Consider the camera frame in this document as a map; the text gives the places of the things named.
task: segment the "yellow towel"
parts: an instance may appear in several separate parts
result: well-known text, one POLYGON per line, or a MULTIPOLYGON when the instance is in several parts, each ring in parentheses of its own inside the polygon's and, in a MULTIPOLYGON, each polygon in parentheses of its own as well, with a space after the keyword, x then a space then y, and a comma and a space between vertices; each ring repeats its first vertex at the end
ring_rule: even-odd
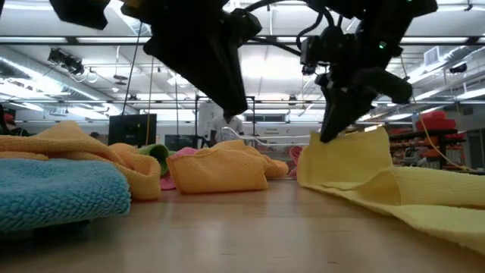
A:
POLYGON ((99 160, 111 162, 130 184, 134 199, 157 199, 160 165, 151 156, 123 143, 111 146, 85 134, 73 121, 56 124, 35 136, 0 136, 0 158, 99 160))
POLYGON ((485 178, 393 167, 382 128, 323 144, 311 135, 298 182, 400 218, 413 228, 485 254, 485 178))
POLYGON ((242 140, 218 143, 194 155, 169 157, 167 164, 181 193, 266 190, 266 177, 288 173, 286 163, 260 154, 242 140))

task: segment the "wooden table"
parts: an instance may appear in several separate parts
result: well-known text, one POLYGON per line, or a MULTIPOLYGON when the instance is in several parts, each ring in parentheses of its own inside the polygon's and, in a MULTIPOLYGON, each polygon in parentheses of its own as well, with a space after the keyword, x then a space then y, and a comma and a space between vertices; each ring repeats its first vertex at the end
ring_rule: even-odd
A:
POLYGON ((484 256, 290 180, 261 192, 164 192, 76 236, 0 242, 4 273, 484 270, 484 256))

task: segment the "computer screen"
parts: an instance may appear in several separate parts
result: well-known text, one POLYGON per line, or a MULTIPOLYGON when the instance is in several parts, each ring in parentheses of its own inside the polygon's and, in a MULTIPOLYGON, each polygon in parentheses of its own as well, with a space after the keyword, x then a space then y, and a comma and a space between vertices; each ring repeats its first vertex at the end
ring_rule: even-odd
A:
POLYGON ((144 146, 155 143, 157 115, 118 115, 109 117, 108 145, 126 143, 144 146))

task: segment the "blue towel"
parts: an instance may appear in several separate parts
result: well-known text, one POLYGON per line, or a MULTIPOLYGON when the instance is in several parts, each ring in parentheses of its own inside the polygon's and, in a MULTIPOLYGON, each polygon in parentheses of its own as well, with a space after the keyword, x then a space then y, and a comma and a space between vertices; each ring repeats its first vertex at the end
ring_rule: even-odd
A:
POLYGON ((127 179, 110 163, 0 159, 0 231, 25 231, 129 210, 127 179))

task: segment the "pink towel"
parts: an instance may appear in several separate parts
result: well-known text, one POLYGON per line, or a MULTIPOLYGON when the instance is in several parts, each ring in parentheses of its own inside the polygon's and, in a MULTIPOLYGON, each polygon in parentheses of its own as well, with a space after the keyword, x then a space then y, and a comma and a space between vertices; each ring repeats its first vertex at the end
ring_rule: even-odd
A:
MULTIPOLYGON (((177 156, 181 156, 181 155, 193 155, 197 151, 198 151, 197 149, 185 147, 185 148, 182 148, 180 151, 174 153, 170 157, 177 157, 177 156)), ((161 190, 174 190, 175 189, 175 182, 174 182, 174 179, 170 176, 169 171, 160 179, 160 187, 161 187, 161 190)))
POLYGON ((298 168, 298 159, 300 158, 300 153, 302 153, 303 148, 300 146, 294 146, 291 148, 289 151, 289 156, 293 159, 293 162, 295 162, 296 167, 292 169, 288 175, 291 177, 296 177, 296 169, 298 168))

